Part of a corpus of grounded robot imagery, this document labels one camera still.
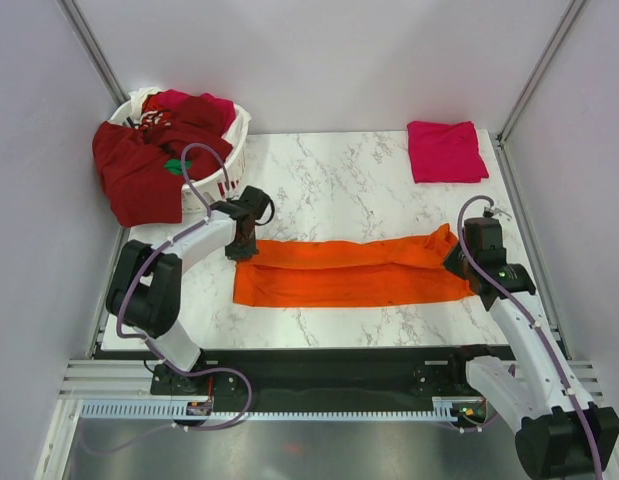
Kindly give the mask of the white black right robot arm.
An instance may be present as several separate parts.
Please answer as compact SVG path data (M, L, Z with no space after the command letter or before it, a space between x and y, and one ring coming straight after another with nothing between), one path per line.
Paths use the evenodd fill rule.
M445 269L468 282L504 333L510 368L472 346L447 368L456 392L479 392L514 434L519 462L531 479L591 474L602 478L619 436L619 417L600 407L558 346L524 266L507 260L500 222L464 221Z

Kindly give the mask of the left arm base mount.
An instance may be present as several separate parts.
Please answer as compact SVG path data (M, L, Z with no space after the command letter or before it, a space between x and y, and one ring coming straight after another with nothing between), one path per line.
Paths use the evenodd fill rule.
M206 396L213 400L246 399L246 382L234 370L240 370L241 355L236 350L205 350L194 364L194 376L177 373L156 357L142 360L151 374L150 394L157 397Z

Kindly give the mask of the orange t shirt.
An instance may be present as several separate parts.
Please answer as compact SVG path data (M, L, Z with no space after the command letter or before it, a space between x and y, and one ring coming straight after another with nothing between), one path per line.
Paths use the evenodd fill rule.
M233 301L266 308L368 308L453 302L473 295L443 267L450 226L368 243L260 240L236 266Z

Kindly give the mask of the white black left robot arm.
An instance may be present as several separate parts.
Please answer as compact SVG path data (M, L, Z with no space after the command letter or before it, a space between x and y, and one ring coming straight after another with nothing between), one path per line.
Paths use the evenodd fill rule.
M247 186L239 197L211 204L201 220L163 242L129 240L120 251L106 295L116 334L142 341L174 370L174 382L187 393L204 389L209 371L199 362L202 349L179 320L182 277L216 251L234 262L255 256L256 228L274 214L270 196Z

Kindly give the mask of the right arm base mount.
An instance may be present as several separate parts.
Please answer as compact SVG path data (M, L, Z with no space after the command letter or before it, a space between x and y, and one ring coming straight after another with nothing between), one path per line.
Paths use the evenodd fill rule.
M419 390L430 397L480 397L470 386L466 367L475 355L462 349L454 349L440 359L425 359L414 371Z

